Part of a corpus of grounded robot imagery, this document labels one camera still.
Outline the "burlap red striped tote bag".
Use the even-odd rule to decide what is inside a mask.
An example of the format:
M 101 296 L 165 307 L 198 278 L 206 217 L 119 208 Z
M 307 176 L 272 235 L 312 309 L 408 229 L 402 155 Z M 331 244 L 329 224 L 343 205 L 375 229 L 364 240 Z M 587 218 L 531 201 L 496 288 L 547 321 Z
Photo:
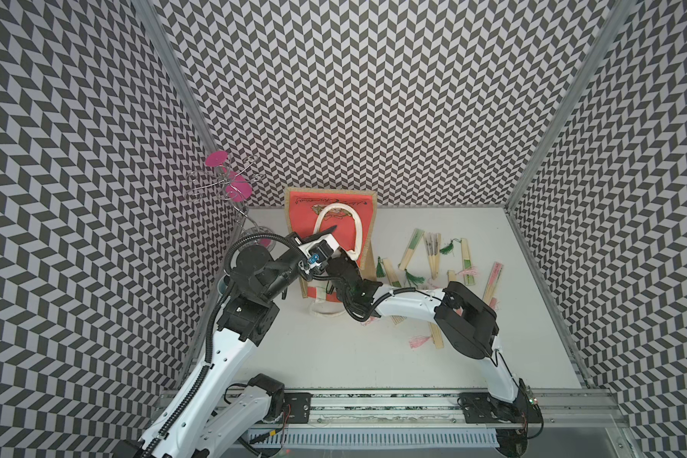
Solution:
M 367 280 L 374 280 L 371 246 L 376 220 L 374 191 L 288 187 L 284 191 L 286 222 L 302 238 L 332 229 L 341 248 Z

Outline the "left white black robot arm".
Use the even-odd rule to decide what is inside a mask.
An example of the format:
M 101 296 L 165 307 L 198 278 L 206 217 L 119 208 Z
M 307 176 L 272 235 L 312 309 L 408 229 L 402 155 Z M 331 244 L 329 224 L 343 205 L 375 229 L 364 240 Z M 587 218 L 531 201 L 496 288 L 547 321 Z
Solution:
M 216 408 L 244 362 L 259 348 L 279 309 L 274 302 L 299 278 L 321 272 L 337 244 L 267 236 L 286 246 L 274 258 L 255 241 L 235 242 L 224 259 L 229 284 L 206 326 L 202 353 L 170 405 L 137 441 L 123 440 L 114 457 L 220 457 L 246 431 L 282 417 L 284 384 L 260 374 L 222 412 Z

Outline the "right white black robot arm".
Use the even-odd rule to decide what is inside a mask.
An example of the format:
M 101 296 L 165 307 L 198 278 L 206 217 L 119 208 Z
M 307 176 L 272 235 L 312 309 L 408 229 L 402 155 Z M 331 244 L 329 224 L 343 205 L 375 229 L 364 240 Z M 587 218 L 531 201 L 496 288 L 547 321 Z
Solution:
M 423 290 L 365 280 L 345 255 L 328 261 L 326 273 L 314 279 L 324 282 L 345 312 L 360 323 L 401 316 L 437 326 L 455 351 L 478 364 L 487 386 L 486 406 L 495 420 L 524 427 L 544 421 L 524 381 L 515 379 L 506 363 L 495 310 L 467 286 L 449 282 L 444 288 Z

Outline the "chrome stand with pink cups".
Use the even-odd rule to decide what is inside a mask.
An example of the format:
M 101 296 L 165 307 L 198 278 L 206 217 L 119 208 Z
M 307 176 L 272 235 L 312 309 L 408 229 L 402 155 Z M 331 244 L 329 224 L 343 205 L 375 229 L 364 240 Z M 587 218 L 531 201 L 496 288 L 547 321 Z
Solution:
M 250 213 L 249 201 L 254 194 L 257 177 L 249 171 L 250 165 L 236 170 L 229 164 L 229 153 L 216 151 L 203 162 L 198 172 L 189 176 L 183 196 L 191 202 L 201 202 L 208 198 L 212 202 L 226 204 L 234 214 L 232 241 L 251 234 L 269 232 L 261 226 Z

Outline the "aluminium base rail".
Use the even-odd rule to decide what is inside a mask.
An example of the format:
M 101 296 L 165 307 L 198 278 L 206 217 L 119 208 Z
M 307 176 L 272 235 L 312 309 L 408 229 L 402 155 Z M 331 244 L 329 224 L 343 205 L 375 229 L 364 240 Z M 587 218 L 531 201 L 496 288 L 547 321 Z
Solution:
M 292 391 L 275 424 L 242 436 L 257 452 L 495 448 L 523 456 L 568 438 L 595 437 L 611 457 L 641 451 L 605 389 L 527 390 L 509 406 L 483 389 Z

